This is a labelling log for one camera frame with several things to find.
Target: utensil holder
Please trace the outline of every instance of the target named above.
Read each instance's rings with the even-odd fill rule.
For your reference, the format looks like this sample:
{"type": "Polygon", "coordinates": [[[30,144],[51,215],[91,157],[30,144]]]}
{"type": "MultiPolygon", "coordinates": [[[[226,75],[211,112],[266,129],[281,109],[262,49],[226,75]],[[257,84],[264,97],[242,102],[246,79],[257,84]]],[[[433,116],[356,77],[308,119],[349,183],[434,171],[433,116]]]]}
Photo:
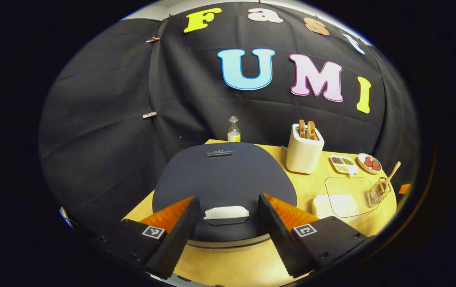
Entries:
{"type": "Polygon", "coordinates": [[[380,177],[378,181],[373,184],[373,187],[368,191],[368,203],[370,205],[377,205],[382,202],[388,195],[390,188],[389,183],[387,184],[386,188],[384,189],[382,181],[385,180],[385,177],[380,177]]]}
{"type": "Polygon", "coordinates": [[[293,124],[288,151],[286,152],[286,168],[297,173],[313,173],[318,165],[324,143],[322,134],[318,129],[315,129],[315,139],[310,140],[301,138],[299,124],[293,124]]]}

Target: wooden table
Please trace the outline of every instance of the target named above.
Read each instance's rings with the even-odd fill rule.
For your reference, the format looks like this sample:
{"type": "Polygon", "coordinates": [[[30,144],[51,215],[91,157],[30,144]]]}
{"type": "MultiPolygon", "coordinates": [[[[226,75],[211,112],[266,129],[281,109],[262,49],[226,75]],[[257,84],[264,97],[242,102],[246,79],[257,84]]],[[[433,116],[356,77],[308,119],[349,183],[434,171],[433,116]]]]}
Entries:
{"type": "MultiPolygon", "coordinates": [[[[226,141],[209,140],[206,144],[220,142],[226,141]]],[[[355,154],[323,151],[315,172],[304,175],[286,169],[286,151],[282,147],[258,146],[270,153],[289,176],[297,193],[297,207],[312,214],[332,210],[328,203],[316,207],[323,210],[312,210],[313,200],[317,196],[327,194],[326,178],[344,176],[333,169],[329,157],[331,155],[347,156],[352,158],[354,163],[357,158],[355,154]]],[[[383,170],[373,175],[361,167],[355,176],[367,178],[371,183],[377,182],[379,177],[387,177],[383,170]]],[[[153,214],[152,200],[153,191],[124,218],[139,221],[150,216],[153,214]]],[[[395,212],[396,197],[391,186],[387,198],[374,211],[357,216],[355,220],[354,218],[351,218],[350,221],[345,220],[345,222],[362,234],[372,236],[383,229],[395,212]]],[[[174,272],[205,285],[219,284],[226,287],[274,287],[299,279],[293,279],[288,275],[272,240],[249,247],[227,250],[208,250],[186,245],[174,272]]]]}

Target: sectioned dish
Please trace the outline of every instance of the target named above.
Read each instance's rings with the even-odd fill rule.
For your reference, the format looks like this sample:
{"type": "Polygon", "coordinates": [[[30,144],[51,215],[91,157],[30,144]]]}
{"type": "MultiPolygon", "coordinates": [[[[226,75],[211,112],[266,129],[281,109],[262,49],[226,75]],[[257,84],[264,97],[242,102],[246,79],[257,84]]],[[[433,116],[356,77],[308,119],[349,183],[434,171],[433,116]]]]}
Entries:
{"type": "Polygon", "coordinates": [[[346,156],[339,156],[339,155],[331,155],[330,161],[332,165],[336,169],[337,172],[341,174],[350,174],[354,175],[359,172],[359,168],[354,163],[354,160],[346,157],[346,156]]]}

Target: white toaster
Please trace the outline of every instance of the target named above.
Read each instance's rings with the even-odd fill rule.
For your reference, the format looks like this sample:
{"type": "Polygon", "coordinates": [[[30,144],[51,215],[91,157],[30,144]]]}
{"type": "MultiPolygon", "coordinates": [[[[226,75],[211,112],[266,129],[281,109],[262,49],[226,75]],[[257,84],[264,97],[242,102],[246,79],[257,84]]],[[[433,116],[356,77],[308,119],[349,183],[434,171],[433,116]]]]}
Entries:
{"type": "Polygon", "coordinates": [[[299,124],[293,124],[286,152],[286,168],[297,173],[313,173],[322,154],[324,143],[318,129],[315,129],[315,140],[310,140],[301,138],[299,124]]]}

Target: white plate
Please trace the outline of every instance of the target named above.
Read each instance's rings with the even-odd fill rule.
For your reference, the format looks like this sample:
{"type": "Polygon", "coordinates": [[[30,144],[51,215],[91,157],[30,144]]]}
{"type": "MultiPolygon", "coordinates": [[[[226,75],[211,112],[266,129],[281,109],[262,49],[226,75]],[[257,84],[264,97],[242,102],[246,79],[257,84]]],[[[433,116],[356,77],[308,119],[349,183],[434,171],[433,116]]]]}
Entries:
{"type": "Polygon", "coordinates": [[[359,162],[359,165],[360,165],[365,171],[369,172],[370,174],[377,174],[377,173],[379,173],[380,171],[375,171],[375,170],[373,170],[371,167],[367,167],[367,166],[364,164],[364,162],[366,161],[366,156],[370,157],[371,160],[375,160],[375,161],[378,163],[378,165],[380,166],[380,171],[382,170],[382,169],[381,169],[381,168],[382,168],[381,163],[380,163],[376,158],[374,158],[374,157],[372,157],[372,156],[370,156],[370,155],[368,155],[368,154],[359,154],[359,155],[357,156],[357,161],[359,162]]]}
{"type": "Polygon", "coordinates": [[[341,156],[341,155],[331,155],[329,157],[330,159],[330,162],[332,162],[332,165],[334,166],[334,169],[339,172],[340,174],[350,174],[350,175],[354,175],[356,173],[359,172],[359,169],[357,168],[357,165],[355,165],[355,163],[353,165],[346,165],[344,162],[343,163],[335,163],[332,158],[333,157],[337,157],[341,160],[341,162],[343,162],[343,159],[347,159],[347,160],[350,160],[350,162],[354,162],[353,159],[349,158],[349,157],[346,157],[346,156],[341,156]],[[341,170],[339,167],[345,167],[346,170],[348,170],[348,172],[346,171],[343,171],[341,170]]]}

